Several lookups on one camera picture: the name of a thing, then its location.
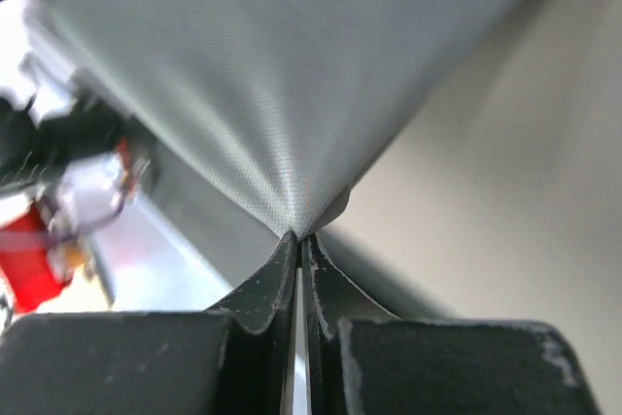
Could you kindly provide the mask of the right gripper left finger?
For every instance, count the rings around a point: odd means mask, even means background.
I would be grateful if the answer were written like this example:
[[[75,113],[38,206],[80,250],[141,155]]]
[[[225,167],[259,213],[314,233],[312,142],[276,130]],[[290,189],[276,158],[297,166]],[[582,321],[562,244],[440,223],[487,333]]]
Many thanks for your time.
[[[298,242],[199,312],[33,314],[1,338],[5,414],[289,414]]]

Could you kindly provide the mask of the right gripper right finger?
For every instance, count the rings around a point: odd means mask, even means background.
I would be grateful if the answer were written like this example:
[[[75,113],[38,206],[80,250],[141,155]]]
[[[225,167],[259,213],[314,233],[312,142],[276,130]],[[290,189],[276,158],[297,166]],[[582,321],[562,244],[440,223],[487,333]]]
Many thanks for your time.
[[[596,414],[567,340],[529,321],[417,320],[391,313],[300,245],[313,414]]]

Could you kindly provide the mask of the dark grey t shirt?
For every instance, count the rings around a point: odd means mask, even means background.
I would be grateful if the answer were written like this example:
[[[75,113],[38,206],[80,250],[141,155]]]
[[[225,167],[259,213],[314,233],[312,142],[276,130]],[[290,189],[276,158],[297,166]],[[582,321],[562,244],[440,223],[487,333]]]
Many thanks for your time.
[[[101,93],[302,237],[520,0],[39,1]]]

